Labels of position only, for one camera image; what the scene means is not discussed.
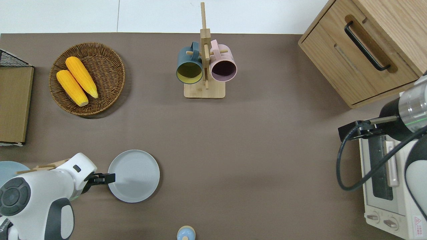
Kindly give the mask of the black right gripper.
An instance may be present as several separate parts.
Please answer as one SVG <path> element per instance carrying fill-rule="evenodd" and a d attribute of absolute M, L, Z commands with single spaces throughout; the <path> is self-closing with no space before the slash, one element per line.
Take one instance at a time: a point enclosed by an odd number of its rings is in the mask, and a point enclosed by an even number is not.
<path fill-rule="evenodd" d="M 369 119 L 369 124 L 365 121 L 354 121 L 338 128 L 340 141 L 369 139 L 376 136 L 389 135 L 397 141 L 403 141 L 407 137 L 407 127 L 401 120 L 399 114 L 399 100 L 390 101 L 380 111 L 379 117 Z"/>

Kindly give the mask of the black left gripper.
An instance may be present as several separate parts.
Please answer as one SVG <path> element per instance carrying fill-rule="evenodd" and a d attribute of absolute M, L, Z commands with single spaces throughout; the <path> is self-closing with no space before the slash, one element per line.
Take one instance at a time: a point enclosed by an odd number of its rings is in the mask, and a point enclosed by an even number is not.
<path fill-rule="evenodd" d="M 111 184 L 116 181 L 116 174 L 115 173 L 90 173 L 89 176 L 87 176 L 87 183 L 84 186 L 81 194 L 86 193 L 90 190 L 90 188 L 94 185 L 98 184 Z"/>

